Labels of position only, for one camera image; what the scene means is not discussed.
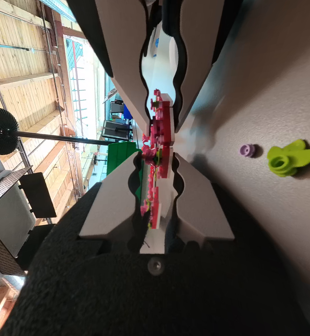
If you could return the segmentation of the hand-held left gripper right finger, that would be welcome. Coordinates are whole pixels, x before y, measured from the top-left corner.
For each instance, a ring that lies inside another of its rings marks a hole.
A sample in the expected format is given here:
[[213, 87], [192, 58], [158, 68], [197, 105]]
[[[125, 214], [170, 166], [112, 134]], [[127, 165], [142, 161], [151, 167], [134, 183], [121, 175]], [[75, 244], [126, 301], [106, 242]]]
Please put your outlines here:
[[178, 153], [172, 161], [177, 192], [168, 223], [168, 253], [179, 253], [189, 242], [208, 250], [211, 241], [234, 241], [235, 236], [212, 184]]

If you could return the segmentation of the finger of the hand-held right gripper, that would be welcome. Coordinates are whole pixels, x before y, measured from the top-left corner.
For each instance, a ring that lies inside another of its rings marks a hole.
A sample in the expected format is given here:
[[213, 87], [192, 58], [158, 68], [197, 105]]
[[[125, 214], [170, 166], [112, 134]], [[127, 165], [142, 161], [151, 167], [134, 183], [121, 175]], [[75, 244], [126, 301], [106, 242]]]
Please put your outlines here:
[[162, 27], [178, 50], [173, 77], [174, 131], [189, 114], [211, 68], [223, 0], [166, 0], [162, 4]]
[[149, 90], [141, 70], [147, 38], [145, 1], [95, 1], [113, 76], [112, 82], [142, 132], [150, 130]]

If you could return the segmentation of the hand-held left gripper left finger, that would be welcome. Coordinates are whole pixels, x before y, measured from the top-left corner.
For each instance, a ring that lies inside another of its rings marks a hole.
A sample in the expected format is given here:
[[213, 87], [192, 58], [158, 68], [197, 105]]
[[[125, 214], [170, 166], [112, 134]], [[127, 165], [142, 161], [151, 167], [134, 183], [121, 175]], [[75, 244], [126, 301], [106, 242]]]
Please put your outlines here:
[[102, 181], [79, 237], [122, 243], [131, 253], [139, 253], [144, 243], [144, 222], [140, 201], [142, 152], [134, 152]]

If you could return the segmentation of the red lego section with heart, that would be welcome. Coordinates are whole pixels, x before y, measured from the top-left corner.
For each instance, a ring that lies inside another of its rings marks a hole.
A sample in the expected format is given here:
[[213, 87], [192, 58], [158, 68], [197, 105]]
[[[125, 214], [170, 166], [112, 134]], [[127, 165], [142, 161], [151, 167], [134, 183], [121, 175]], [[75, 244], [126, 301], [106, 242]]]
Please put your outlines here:
[[142, 136], [142, 159], [150, 166], [150, 173], [147, 198], [140, 210], [141, 215], [150, 213], [148, 229], [160, 227], [161, 203], [157, 183], [170, 177], [175, 141], [173, 101], [159, 89], [154, 90], [154, 96], [150, 100], [151, 110], [155, 113], [150, 120], [150, 133]]

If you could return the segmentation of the lilac round lego stud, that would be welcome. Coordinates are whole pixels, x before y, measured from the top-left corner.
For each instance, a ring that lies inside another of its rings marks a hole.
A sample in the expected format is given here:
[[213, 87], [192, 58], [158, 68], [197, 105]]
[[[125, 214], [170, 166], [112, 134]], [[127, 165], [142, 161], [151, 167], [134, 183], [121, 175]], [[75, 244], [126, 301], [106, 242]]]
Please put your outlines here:
[[243, 157], [253, 157], [256, 152], [256, 147], [254, 144], [243, 144], [239, 148], [239, 154]]

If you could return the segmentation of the green lego leaf piece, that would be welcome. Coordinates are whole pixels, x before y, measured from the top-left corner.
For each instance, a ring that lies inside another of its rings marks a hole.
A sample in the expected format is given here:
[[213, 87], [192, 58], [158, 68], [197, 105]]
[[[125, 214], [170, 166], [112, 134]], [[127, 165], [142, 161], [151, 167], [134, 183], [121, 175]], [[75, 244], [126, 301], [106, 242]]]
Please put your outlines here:
[[307, 149], [304, 140], [298, 139], [283, 148], [271, 147], [267, 160], [272, 173], [279, 177], [293, 176], [298, 168], [310, 164], [310, 149]]

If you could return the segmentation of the green ribbed plastic panel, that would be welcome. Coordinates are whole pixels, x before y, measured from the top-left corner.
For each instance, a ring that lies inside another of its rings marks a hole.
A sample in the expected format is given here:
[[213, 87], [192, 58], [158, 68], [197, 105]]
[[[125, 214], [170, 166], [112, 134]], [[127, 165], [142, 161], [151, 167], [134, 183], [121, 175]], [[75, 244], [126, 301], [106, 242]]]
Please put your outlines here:
[[116, 205], [127, 215], [134, 212], [140, 213], [139, 186], [142, 183], [141, 172], [143, 172], [142, 152], [136, 149], [133, 142], [120, 142], [108, 145], [108, 170], [106, 178], [103, 179], [95, 201], [103, 201], [102, 206]]

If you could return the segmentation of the black flat panel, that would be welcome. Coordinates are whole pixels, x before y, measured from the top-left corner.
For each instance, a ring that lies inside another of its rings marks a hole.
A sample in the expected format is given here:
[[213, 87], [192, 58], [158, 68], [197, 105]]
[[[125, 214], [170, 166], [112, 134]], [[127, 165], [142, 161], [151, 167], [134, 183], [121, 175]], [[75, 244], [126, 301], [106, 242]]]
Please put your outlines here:
[[36, 218], [55, 218], [56, 212], [42, 172], [23, 175], [19, 188], [22, 189], [31, 206], [30, 212]]

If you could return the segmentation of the dark computer monitor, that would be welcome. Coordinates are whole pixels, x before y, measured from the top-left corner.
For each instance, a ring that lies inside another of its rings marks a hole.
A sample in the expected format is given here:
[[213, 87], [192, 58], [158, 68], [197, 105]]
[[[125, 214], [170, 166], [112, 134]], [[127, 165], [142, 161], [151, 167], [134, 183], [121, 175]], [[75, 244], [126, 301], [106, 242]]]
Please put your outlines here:
[[129, 141], [132, 135], [132, 127], [129, 124], [104, 120], [102, 137], [116, 141]]

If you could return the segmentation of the grey ceiling unit with grilles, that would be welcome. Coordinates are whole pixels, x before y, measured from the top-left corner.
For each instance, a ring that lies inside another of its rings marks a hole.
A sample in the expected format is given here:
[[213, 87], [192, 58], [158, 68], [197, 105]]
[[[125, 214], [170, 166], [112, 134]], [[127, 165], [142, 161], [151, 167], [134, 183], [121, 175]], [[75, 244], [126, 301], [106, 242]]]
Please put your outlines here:
[[35, 225], [27, 199], [19, 188], [19, 180], [28, 170], [0, 170], [0, 277], [26, 275], [16, 258]]

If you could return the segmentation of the large black ribbed disc on pole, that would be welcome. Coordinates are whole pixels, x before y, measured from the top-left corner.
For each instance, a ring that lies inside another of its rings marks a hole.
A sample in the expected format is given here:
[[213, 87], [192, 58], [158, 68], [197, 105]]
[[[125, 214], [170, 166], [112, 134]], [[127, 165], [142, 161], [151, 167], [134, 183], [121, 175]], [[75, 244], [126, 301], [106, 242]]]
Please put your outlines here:
[[8, 155], [12, 153], [19, 145], [20, 138], [22, 137], [49, 141], [82, 143], [89, 145], [108, 146], [110, 144], [109, 141], [101, 141], [95, 139], [22, 132], [19, 131], [19, 125], [16, 118], [9, 111], [0, 108], [0, 155]]

